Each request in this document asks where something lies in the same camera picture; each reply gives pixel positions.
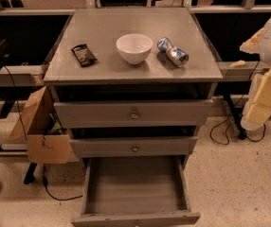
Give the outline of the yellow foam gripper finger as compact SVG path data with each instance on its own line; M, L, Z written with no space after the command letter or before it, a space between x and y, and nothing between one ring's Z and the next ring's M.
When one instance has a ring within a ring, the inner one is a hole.
M244 120L249 125L262 125L271 116L271 69L264 75L256 74L244 106Z

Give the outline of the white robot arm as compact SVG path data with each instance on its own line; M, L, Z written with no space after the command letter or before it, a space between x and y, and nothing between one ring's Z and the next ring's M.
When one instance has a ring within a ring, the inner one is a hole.
M271 18L262 29L242 43L240 50L248 54L259 54L260 61L271 67ZM271 116L271 69L263 75L257 74L252 79L248 96L241 125L244 129L253 131Z

